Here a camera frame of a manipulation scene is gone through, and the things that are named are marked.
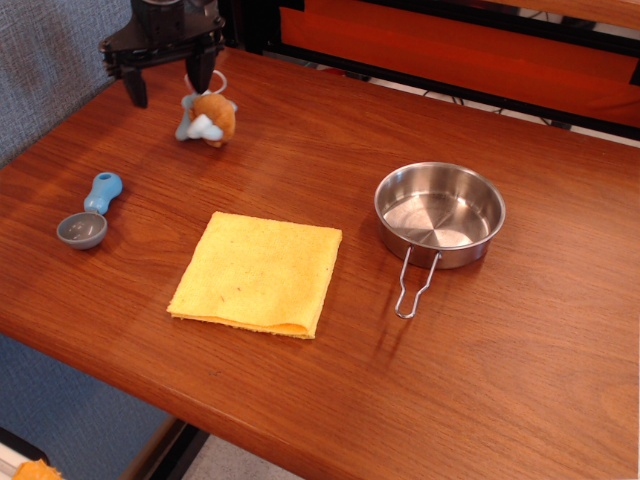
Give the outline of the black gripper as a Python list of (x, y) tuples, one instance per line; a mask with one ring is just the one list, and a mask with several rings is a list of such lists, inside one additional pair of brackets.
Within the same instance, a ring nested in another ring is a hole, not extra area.
[(122, 79), (132, 103), (148, 106), (141, 70), (183, 60), (193, 90), (204, 93), (223, 48), (225, 20), (215, 1), (132, 1), (131, 18), (100, 42), (108, 75)]

